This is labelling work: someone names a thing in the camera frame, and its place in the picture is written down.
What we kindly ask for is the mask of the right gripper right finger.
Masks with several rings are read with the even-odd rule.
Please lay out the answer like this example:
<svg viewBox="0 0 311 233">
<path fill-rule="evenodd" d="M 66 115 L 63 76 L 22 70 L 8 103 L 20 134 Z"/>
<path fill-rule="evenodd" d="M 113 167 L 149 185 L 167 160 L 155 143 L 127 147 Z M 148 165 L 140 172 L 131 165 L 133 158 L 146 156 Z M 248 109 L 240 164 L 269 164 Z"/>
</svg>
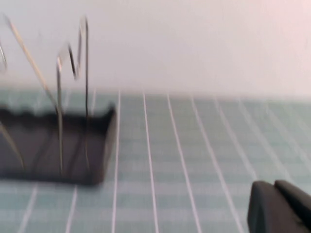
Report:
<svg viewBox="0 0 311 233">
<path fill-rule="evenodd" d="M 286 180 L 276 180 L 275 187 L 296 212 L 311 211 L 311 196 Z"/>
</svg>

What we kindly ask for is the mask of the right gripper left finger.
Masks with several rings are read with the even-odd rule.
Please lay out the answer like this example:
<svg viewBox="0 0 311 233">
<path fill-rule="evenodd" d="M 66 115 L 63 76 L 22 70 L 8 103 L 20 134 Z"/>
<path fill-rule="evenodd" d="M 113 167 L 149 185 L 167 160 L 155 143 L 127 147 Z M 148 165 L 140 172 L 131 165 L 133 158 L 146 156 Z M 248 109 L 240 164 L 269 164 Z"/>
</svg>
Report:
<svg viewBox="0 0 311 233">
<path fill-rule="evenodd" d="M 309 233 L 311 212 L 296 212 L 275 183 L 255 181 L 251 186 L 247 224 L 251 233 Z"/>
</svg>

